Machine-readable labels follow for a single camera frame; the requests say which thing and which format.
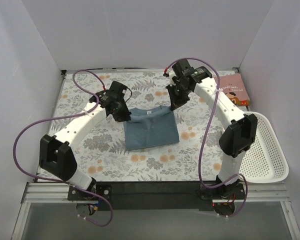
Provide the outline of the blue t shirt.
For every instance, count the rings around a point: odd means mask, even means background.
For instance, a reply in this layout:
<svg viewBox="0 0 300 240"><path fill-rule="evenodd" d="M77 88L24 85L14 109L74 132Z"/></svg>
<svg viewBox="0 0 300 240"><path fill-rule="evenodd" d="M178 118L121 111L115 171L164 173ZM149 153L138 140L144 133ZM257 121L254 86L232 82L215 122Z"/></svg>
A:
<svg viewBox="0 0 300 240"><path fill-rule="evenodd" d="M125 149L134 151L180 141L176 119L169 106L130 109L130 120L123 123Z"/></svg>

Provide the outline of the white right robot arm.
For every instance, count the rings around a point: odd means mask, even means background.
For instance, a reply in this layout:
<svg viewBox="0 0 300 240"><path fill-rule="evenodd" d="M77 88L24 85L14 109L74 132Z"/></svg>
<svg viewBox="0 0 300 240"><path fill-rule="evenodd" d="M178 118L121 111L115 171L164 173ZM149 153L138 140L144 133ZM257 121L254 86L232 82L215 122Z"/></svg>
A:
<svg viewBox="0 0 300 240"><path fill-rule="evenodd" d="M254 114L240 110L220 88L221 78L218 72L207 62L197 68L190 66L189 58L173 61L164 70L169 78L166 89L172 111L185 105L189 94L202 98L211 109L206 128L209 129L213 117L217 117L224 128L218 143L223 151L221 169L216 178L216 185L205 188L216 189L217 195L227 199L235 192L233 183L240 178L240 167L246 152L255 142L258 119Z"/></svg>

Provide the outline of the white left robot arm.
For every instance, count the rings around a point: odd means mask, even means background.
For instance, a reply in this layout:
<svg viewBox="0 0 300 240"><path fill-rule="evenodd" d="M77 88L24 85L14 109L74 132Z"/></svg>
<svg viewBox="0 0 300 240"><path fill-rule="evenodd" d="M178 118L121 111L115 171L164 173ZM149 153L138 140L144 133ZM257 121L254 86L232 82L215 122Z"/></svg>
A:
<svg viewBox="0 0 300 240"><path fill-rule="evenodd" d="M100 122L112 115L116 122L126 122L131 119L125 93L129 88L113 81L109 89L104 89L93 95L81 116L73 120L63 129L50 136L46 134L40 140L39 166L60 180L79 187L79 194L85 200L96 196L96 181L83 172L77 164L74 150L86 135Z"/></svg>

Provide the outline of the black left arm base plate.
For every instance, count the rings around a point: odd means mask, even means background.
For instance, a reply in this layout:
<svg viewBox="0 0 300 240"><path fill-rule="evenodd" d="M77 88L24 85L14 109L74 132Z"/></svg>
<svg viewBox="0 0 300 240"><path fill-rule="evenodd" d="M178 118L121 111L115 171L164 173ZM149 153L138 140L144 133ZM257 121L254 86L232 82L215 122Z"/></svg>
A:
<svg viewBox="0 0 300 240"><path fill-rule="evenodd" d="M90 189L87 189L85 191L78 190L76 187L71 185L68 190L67 194L67 200L68 201L90 201L91 203L94 204L99 204L103 203L104 200L101 199L100 197L97 197L95 195L99 195L106 200L111 199L112 195L112 186L109 184L93 184Z"/></svg>

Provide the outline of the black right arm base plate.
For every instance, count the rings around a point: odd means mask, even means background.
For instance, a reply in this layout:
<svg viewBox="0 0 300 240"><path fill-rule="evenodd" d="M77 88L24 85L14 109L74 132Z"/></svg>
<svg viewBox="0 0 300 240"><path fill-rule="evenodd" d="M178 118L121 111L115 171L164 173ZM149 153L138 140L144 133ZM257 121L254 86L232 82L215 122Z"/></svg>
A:
<svg viewBox="0 0 300 240"><path fill-rule="evenodd" d="M242 200L242 203L245 204L248 196L242 183L230 188L214 189L204 188L200 184L195 194L203 201L203 206L199 208L200 211L224 218L236 216L243 208L242 206L237 208L236 201Z"/></svg>

